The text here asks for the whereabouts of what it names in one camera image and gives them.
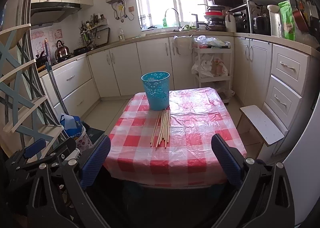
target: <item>basket rim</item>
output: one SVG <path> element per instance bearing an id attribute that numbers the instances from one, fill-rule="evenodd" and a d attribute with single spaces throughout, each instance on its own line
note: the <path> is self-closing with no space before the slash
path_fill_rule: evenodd
<path id="1" fill-rule="evenodd" d="M 150 74 L 150 73 L 146 73 L 146 74 L 144 74 L 144 75 L 142 75 L 142 76 L 141 76 L 141 80 L 142 80 L 142 81 L 146 81 L 146 82 L 156 82 L 156 81 L 162 81 L 162 80 L 165 80 L 165 79 L 167 79 L 168 77 L 170 77 L 170 73 L 168 73 L 168 72 L 164 72 L 164 71 L 157 71 L 157 72 L 151 72 L 151 73 L 167 73 L 167 74 L 168 74 L 168 76 L 167 76 L 167 77 L 165 77 L 165 78 L 163 78 L 163 79 L 160 79 L 160 80 L 148 81 L 148 80 L 144 80 L 144 79 L 143 79 L 143 77 L 144 77 L 144 76 L 146 76 L 146 75 Z"/>

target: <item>blue gripper pad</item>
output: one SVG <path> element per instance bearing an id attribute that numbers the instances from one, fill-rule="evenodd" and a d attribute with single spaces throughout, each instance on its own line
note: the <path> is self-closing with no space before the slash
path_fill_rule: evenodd
<path id="1" fill-rule="evenodd" d="M 43 138 L 39 138 L 36 142 L 25 148 L 23 156 L 25 159 L 32 158 L 38 152 L 46 147 L 46 142 Z"/>
<path id="2" fill-rule="evenodd" d="M 94 151 L 87 159 L 85 164 L 80 170 L 80 185 L 83 189 L 87 186 L 91 186 L 96 179 L 103 162 L 111 149 L 111 141 L 108 136 L 105 136 L 103 140 L 94 148 Z"/>
<path id="3" fill-rule="evenodd" d="M 229 147 L 219 134 L 212 136 L 211 148 L 230 184 L 239 189 L 243 183 L 240 165 L 243 163 L 244 157 L 236 148 Z"/>

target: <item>copper kettle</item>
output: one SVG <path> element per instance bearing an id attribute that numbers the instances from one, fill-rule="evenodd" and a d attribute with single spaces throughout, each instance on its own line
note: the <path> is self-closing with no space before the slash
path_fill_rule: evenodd
<path id="1" fill-rule="evenodd" d="M 58 61 L 63 61 L 68 59 L 70 56 L 69 48 L 64 46 L 64 44 L 60 40 L 57 41 L 56 46 L 57 46 L 56 59 Z"/>

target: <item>green food package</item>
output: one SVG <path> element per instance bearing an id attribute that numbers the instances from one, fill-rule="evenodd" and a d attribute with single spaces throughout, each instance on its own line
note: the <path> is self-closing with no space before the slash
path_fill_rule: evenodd
<path id="1" fill-rule="evenodd" d="M 163 28 L 168 27 L 168 25 L 167 25 L 167 19 L 166 19 L 165 17 L 162 19 L 162 22 L 163 22 Z"/>
<path id="2" fill-rule="evenodd" d="M 283 1 L 278 4 L 284 28 L 284 37 L 294 41 L 294 18 L 289 1 Z"/>

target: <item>checkered tablecloth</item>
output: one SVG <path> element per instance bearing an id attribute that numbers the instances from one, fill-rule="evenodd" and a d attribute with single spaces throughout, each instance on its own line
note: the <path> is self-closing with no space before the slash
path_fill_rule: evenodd
<path id="1" fill-rule="evenodd" d="M 246 150 L 217 92 L 211 88 L 170 91 L 170 110 L 167 148 L 163 141 L 158 148 L 150 147 L 158 112 L 149 110 L 145 93 L 130 100 L 109 135 L 111 151 L 104 166 L 111 176 L 164 187 L 225 182 L 211 137 L 219 133 L 244 156 Z"/>

